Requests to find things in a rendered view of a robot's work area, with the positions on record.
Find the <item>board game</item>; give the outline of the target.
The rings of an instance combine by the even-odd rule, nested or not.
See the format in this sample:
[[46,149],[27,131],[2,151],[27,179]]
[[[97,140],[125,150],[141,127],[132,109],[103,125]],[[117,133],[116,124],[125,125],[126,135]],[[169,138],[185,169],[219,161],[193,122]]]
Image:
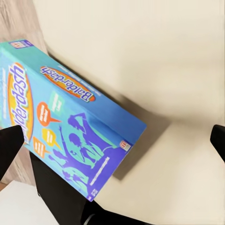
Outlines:
[[0,43],[0,127],[92,202],[147,124],[26,39]]

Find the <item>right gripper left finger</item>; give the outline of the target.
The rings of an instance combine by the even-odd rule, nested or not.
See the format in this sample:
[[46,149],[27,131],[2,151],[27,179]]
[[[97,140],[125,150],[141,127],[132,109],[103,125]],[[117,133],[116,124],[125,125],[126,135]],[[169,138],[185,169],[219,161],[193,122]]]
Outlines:
[[0,180],[24,144],[24,135],[20,125],[0,129]]

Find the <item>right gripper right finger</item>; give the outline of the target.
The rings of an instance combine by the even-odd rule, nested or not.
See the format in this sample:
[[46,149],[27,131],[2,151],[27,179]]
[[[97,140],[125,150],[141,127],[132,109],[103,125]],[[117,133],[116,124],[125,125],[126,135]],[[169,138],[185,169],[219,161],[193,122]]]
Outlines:
[[217,124],[214,125],[210,141],[225,162],[225,127]]

